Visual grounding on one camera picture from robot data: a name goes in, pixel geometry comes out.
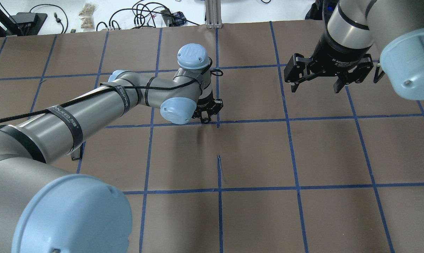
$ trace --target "robotic arm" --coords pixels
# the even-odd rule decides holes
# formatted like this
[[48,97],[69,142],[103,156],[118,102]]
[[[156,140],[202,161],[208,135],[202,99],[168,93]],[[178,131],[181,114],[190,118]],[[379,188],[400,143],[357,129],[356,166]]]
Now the robotic arm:
[[295,92],[306,80],[337,76],[335,93],[363,82],[373,68],[366,52],[374,42],[396,93],[424,99],[424,0],[340,0],[312,56],[291,57],[285,82]]
[[178,63],[173,80],[117,70],[68,106],[0,126],[0,253],[127,251],[132,216],[124,194],[47,163],[74,152],[138,104],[160,108],[175,124],[192,115],[209,122],[223,107],[213,98],[212,60],[203,46],[188,44],[179,50]]

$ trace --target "light blue cap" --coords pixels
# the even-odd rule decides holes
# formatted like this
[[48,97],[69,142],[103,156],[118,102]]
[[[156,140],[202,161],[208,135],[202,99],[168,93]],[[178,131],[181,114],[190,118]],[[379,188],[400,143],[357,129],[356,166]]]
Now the light blue cap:
[[380,63],[398,95],[424,100],[424,28],[390,42],[380,54]]
[[123,192],[93,176],[72,174],[43,187],[16,226],[12,253],[126,253],[132,214]]
[[203,69],[210,64],[205,47],[190,43],[178,51],[178,64],[183,69]]
[[109,76],[108,82],[112,82],[113,80],[117,79],[119,75],[121,75],[123,72],[126,72],[126,71],[128,70],[120,70],[120,69],[115,70],[114,72],[112,72],[112,75]]
[[184,97],[176,97],[165,100],[160,106],[160,115],[168,121],[178,125],[184,125],[190,121],[196,110],[196,103]]

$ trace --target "plastic bag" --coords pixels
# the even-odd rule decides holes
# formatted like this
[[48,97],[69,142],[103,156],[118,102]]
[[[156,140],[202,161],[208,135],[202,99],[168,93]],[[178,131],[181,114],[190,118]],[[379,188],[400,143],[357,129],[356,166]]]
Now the plastic bag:
[[84,8],[79,12],[80,27],[81,28],[95,28],[93,23],[93,12],[95,12],[96,5],[86,3]]

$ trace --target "white floor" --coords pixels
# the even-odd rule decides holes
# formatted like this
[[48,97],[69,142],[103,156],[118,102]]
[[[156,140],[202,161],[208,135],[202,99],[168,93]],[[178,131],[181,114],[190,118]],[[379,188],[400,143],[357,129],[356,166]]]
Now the white floor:
[[[198,24],[204,24],[204,1],[202,0],[144,0],[142,3],[159,2],[170,8],[171,12],[182,11],[186,19]],[[95,25],[99,21],[109,22],[110,16],[121,8],[131,8],[137,0],[91,0],[87,1],[97,5],[93,14]],[[298,20],[304,19],[315,0],[272,0],[269,4],[263,4],[260,0],[221,0],[222,21],[223,23],[245,23],[262,21],[280,21],[280,20]],[[90,32],[94,29],[81,29],[79,11],[84,6],[85,1],[80,0],[2,0],[1,3],[11,15],[17,12],[27,12],[32,6],[38,4],[54,4],[62,7],[69,18],[70,32],[72,28],[76,32]],[[39,34],[60,33],[61,25],[56,23],[53,13],[66,24],[65,16],[60,9],[52,6],[38,7],[33,12],[48,13],[48,19],[43,25]],[[122,11],[114,16],[114,19],[123,29],[133,27],[132,11]],[[156,16],[156,26],[162,27],[160,14]]]

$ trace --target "metal post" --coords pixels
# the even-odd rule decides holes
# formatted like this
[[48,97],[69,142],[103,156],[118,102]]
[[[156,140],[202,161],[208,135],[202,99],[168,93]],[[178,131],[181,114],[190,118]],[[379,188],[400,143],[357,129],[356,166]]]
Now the metal post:
[[9,19],[6,14],[3,13],[3,11],[0,9],[0,22],[3,24],[11,33],[18,36],[23,36],[23,33],[19,29],[18,25],[15,24],[11,19]]
[[206,5],[206,27],[222,28],[221,0],[205,0]]

